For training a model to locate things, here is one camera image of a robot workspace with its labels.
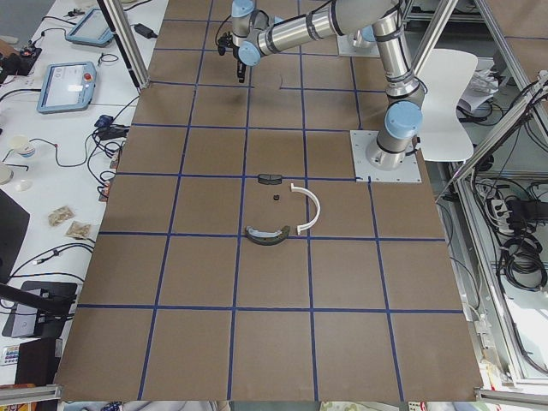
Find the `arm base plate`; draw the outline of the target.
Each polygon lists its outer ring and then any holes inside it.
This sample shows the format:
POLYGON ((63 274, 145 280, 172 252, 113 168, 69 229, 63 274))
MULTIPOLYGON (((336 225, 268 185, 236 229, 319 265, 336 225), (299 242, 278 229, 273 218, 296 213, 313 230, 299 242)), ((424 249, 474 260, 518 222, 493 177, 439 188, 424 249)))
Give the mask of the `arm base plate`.
POLYGON ((343 57, 379 58, 375 41, 355 39, 353 34, 337 37, 338 55, 343 57))
POLYGON ((377 130, 351 130, 350 140, 357 182, 421 183, 413 146, 388 153, 378 145, 377 130))

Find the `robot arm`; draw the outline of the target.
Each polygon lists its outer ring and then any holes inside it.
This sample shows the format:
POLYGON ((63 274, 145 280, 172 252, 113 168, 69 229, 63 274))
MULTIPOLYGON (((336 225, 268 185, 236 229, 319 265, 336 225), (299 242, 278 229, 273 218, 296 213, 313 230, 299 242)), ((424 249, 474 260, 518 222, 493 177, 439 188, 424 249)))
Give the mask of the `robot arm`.
POLYGON ((237 77, 261 58, 331 36, 344 37, 356 48, 375 46, 388 82, 384 126, 366 156, 380 170, 398 168, 408 145, 420 131, 426 86, 417 77, 404 35, 399 1, 327 1, 286 20, 258 9, 253 1, 234 1, 230 31, 217 33, 217 52, 231 50, 237 77))

